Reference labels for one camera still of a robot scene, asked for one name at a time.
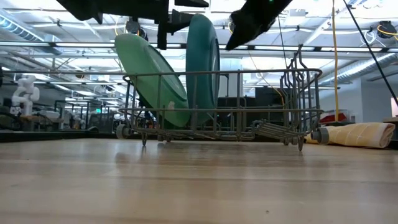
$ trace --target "yellow cable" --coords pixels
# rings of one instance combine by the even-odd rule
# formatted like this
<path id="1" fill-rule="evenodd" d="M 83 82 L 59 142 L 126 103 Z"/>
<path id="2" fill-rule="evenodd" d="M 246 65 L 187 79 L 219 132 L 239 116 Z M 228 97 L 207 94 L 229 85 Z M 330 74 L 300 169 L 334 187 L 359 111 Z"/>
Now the yellow cable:
<path id="1" fill-rule="evenodd" d="M 229 30 L 229 32 L 232 34 L 233 32 L 232 32 L 232 30 L 231 30 L 231 24 L 232 24 L 232 22 L 229 22 L 229 23 L 228 23 L 228 30 Z"/>
<path id="2" fill-rule="evenodd" d="M 382 33 L 382 34 L 387 34 L 387 35 L 393 35 L 394 38 L 395 38 L 396 40 L 398 40 L 398 37 L 397 37 L 398 33 L 386 32 L 386 31 L 380 30 L 380 27 L 382 27 L 382 25 L 378 25 L 378 27 L 377 27 L 377 30 L 378 30 L 380 33 Z"/>
<path id="3" fill-rule="evenodd" d="M 335 46 L 335 121 L 338 121 L 338 91 L 337 91 L 337 68 L 338 68 L 338 54 L 337 54 L 337 40 L 336 40 L 336 22 L 335 22 L 335 0 L 332 0 L 331 19 L 333 29 L 333 45 Z"/>
<path id="4" fill-rule="evenodd" d="M 254 63 L 254 60 L 253 60 L 253 58 L 251 57 L 250 52 L 249 52 L 249 56 L 250 56 L 251 61 L 253 62 L 254 67 L 256 68 L 256 70 L 258 70 L 258 68 L 257 68 L 257 66 L 256 66 L 256 63 Z M 267 80 L 262 76 L 261 73 L 260 73 L 260 75 L 261 75 L 261 78 L 265 81 L 265 83 L 266 83 L 267 85 L 269 85 L 273 90 L 275 90 L 275 91 L 279 94 L 280 99 L 282 100 L 282 106 L 285 106 L 284 97 L 282 96 L 282 94 L 281 94 L 277 89 L 275 89 L 272 85 L 270 85 L 270 84 L 267 82 Z"/>
<path id="5" fill-rule="evenodd" d="M 118 17 L 118 19 L 116 20 L 116 23 L 115 23 L 115 25 L 114 25 L 114 33 L 115 33 L 116 35 L 119 35 L 119 34 L 118 34 L 118 22 L 119 22 L 119 20 L 120 20 L 120 17 Z"/>

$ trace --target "cable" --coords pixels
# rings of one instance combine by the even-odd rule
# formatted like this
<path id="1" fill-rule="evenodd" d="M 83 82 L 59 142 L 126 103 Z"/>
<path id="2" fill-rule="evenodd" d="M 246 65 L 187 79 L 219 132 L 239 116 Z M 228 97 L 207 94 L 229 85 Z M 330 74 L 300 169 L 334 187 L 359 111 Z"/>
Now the cable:
<path id="1" fill-rule="evenodd" d="M 365 33 L 365 39 L 366 39 L 366 41 L 367 41 L 369 44 L 371 44 L 371 43 L 373 43 L 374 41 L 377 40 L 377 36 L 376 36 L 376 34 L 375 34 L 374 32 L 364 31 L 364 33 Z M 361 37 L 360 39 L 361 39 L 361 42 L 362 42 L 362 45 L 361 45 L 361 46 L 366 45 L 366 44 L 365 44 L 365 41 L 362 39 L 362 37 Z"/>
<path id="2" fill-rule="evenodd" d="M 248 51 L 248 53 L 249 53 L 249 56 L 250 56 L 251 61 L 253 62 L 254 67 L 256 68 L 256 70 L 258 70 L 256 63 L 254 63 L 254 60 L 253 60 L 253 58 L 251 57 L 250 51 Z M 270 85 L 270 84 L 267 82 L 267 80 L 262 76 L 261 73 L 260 73 L 260 75 L 261 75 L 261 78 L 264 80 L 264 82 L 279 94 L 280 99 L 282 100 L 282 106 L 285 106 L 284 97 L 282 96 L 282 94 L 281 94 L 277 89 L 275 89 L 272 85 Z"/>
<path id="3" fill-rule="evenodd" d="M 285 53 L 285 44 L 284 44 L 284 36 L 282 35 L 282 28 L 280 27 L 280 19 L 279 19 L 279 16 L 278 16 L 278 24 L 279 24 L 279 32 L 280 32 L 280 41 L 282 41 L 282 50 L 284 51 L 285 66 L 286 66 L 286 68 L 287 68 L 286 53 Z"/>
<path id="4" fill-rule="evenodd" d="M 336 16 L 335 16 L 335 0 L 332 0 L 331 7 L 331 21 L 333 29 L 333 45 L 335 46 L 335 121 L 338 121 L 338 91 L 337 91 L 337 73 L 338 73 L 338 53 L 337 53 L 337 38 L 336 38 Z"/>
<path id="5" fill-rule="evenodd" d="M 344 4 L 345 4 L 346 7 L 347 7 L 347 10 L 348 10 L 349 14 L 351 15 L 351 18 L 353 18 L 353 21 L 354 21 L 354 23 L 355 23 L 356 28 L 359 30 L 359 33 L 362 35 L 362 38 L 365 39 L 365 36 L 363 35 L 362 30 L 361 30 L 361 28 L 359 27 L 359 24 L 358 24 L 358 22 L 356 21 L 353 12 L 352 12 L 351 9 L 349 8 L 349 5 L 347 4 L 346 0 L 343 0 L 343 1 L 344 1 Z M 377 68 L 379 69 L 379 72 L 380 72 L 381 76 L 383 77 L 384 82 L 386 83 L 386 86 L 387 86 L 388 90 L 389 90 L 390 93 L 391 93 L 391 96 L 393 97 L 394 101 L 396 102 L 396 104 L 397 104 L 397 106 L 398 106 L 398 99 L 397 99 L 397 96 L 396 96 L 396 94 L 394 93 L 394 90 L 392 90 L 392 88 L 391 88 L 391 86 L 390 86 L 390 83 L 388 82 L 388 80 L 387 80 L 387 78 L 386 78 L 386 75 L 384 74 L 384 72 L 383 72 L 383 70 L 382 70 L 382 68 L 381 68 L 381 66 L 380 66 L 379 61 L 377 61 L 377 58 L 376 58 L 376 56 L 374 55 L 371 46 L 369 45 L 369 43 L 368 43 L 366 40 L 365 40 L 365 43 L 366 43 L 366 46 L 367 46 L 368 49 L 369 49 L 369 53 L 372 55 L 372 58 L 373 58 L 373 60 L 374 60 L 374 62 L 375 62 L 375 64 L 376 64 Z"/>
<path id="6" fill-rule="evenodd" d="M 232 22 L 229 22 L 229 23 L 228 23 L 228 30 L 229 30 L 229 32 L 232 34 L 233 32 L 232 32 L 232 30 L 231 30 L 231 24 L 232 24 Z"/>
<path id="7" fill-rule="evenodd" d="M 386 31 L 380 30 L 380 27 L 382 27 L 382 25 L 378 25 L 378 26 L 377 26 L 377 30 L 378 30 L 380 33 L 387 34 L 387 35 L 393 35 L 394 38 L 395 38 L 396 40 L 398 40 L 398 37 L 397 37 L 398 33 L 386 32 Z"/>
<path id="8" fill-rule="evenodd" d="M 119 20 L 120 20 L 120 16 L 118 17 L 118 19 L 116 20 L 116 23 L 114 24 L 114 33 L 116 35 L 119 35 L 118 34 L 118 22 L 119 22 Z"/>

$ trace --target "wire dish rack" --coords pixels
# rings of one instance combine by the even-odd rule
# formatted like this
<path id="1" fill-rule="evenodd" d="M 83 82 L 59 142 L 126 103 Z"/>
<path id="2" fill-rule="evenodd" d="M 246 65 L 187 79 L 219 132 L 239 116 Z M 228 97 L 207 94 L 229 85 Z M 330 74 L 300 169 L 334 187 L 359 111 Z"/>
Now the wire dish rack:
<path id="1" fill-rule="evenodd" d="M 281 73 L 280 86 L 276 91 L 279 91 L 283 98 L 283 106 L 267 106 L 267 107 L 250 107 L 240 106 L 240 80 L 243 73 Z M 188 108 L 166 108 L 166 105 L 160 104 L 161 85 L 158 85 L 157 91 L 157 106 L 155 108 L 136 108 L 136 91 L 133 93 L 132 106 L 129 108 L 129 90 L 132 86 L 132 81 L 143 76 L 157 76 L 158 82 L 161 81 L 164 75 L 186 75 L 194 76 L 194 86 L 197 85 L 197 77 L 199 75 L 213 74 L 221 76 L 225 73 L 237 74 L 237 106 L 230 108 L 220 108 L 218 105 L 213 109 L 201 109 L 195 106 L 192 109 Z M 123 80 L 127 82 L 127 94 L 125 108 L 120 108 L 119 111 L 124 113 L 126 121 L 128 115 L 130 120 L 127 124 L 121 124 L 116 130 L 116 135 L 119 139 L 127 139 L 133 133 L 139 133 L 142 136 L 142 143 L 145 146 L 148 135 L 157 135 L 160 141 L 166 140 L 170 142 L 173 139 L 183 138 L 205 138 L 205 139 L 219 139 L 229 141 L 250 141 L 257 135 L 266 136 L 269 138 L 278 139 L 285 145 L 298 145 L 301 151 L 303 148 L 304 137 L 316 130 L 319 125 L 320 115 L 323 111 L 319 104 L 319 87 L 318 77 L 322 71 L 317 68 L 307 68 L 301 57 L 300 48 L 295 53 L 290 65 L 286 69 L 279 70 L 245 70 L 245 71 L 221 71 L 221 72 L 173 72 L 173 73 L 151 73 L 151 74 L 134 74 L 125 75 Z M 193 105 L 197 96 L 197 88 L 193 91 Z M 150 111 L 156 114 L 155 119 L 152 119 L 153 127 L 146 125 L 139 125 L 137 118 L 145 112 Z M 165 128 L 165 114 L 176 112 L 189 112 L 190 122 L 182 129 L 167 129 Z M 197 125 L 198 113 L 207 113 L 212 120 L 212 126 Z M 218 121 L 218 113 L 229 113 L 231 124 L 228 127 L 221 127 Z M 262 118 L 253 121 L 250 126 L 246 124 L 246 118 L 254 113 L 283 113 L 283 125 L 271 123 L 267 118 Z"/>

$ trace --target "ceiling duct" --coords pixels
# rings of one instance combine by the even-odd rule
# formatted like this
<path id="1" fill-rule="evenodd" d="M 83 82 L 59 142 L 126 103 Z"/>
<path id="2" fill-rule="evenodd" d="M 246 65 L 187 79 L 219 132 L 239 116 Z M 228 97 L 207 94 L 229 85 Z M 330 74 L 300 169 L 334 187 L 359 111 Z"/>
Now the ceiling duct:
<path id="1" fill-rule="evenodd" d="M 29 31 L 28 29 L 24 28 L 23 26 L 21 26 L 19 22 L 16 22 L 14 19 L 11 19 L 11 17 L 12 16 L 8 15 L 6 11 L 0 10 L 0 28 L 7 30 L 15 35 L 18 35 L 19 37 L 27 41 L 43 42 L 43 41 L 58 40 L 58 38 L 56 38 L 54 35 L 46 35 L 46 37 L 43 39 L 38 35 L 34 34 L 33 32 Z M 54 55 L 60 55 L 62 53 L 61 51 L 59 51 L 59 49 L 53 47 L 40 47 L 40 49 L 43 52 L 51 53 Z"/>
<path id="2" fill-rule="evenodd" d="M 381 57 L 377 58 L 380 66 L 382 68 L 387 67 L 388 65 L 392 64 L 393 62 L 398 61 L 398 56 L 395 53 L 386 54 Z M 348 65 L 342 69 L 338 70 L 337 80 L 338 83 L 346 83 L 355 78 L 364 76 L 366 74 L 372 73 L 377 71 L 377 65 L 375 61 L 372 59 L 364 60 L 364 61 L 357 61 Z M 335 82 L 334 74 L 328 75 L 324 79 L 319 81 L 319 85 L 330 85 Z"/>

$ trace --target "beige towel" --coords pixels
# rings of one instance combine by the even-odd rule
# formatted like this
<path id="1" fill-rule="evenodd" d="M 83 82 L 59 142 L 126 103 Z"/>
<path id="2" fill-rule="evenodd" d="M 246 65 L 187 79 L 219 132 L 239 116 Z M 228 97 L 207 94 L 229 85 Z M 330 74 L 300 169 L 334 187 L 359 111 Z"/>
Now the beige towel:
<path id="1" fill-rule="evenodd" d="M 359 123 L 346 126 L 326 127 L 329 132 L 328 144 L 359 147 L 387 147 L 395 130 L 394 124 L 389 123 Z M 311 136 L 305 137 L 307 143 L 318 144 Z"/>

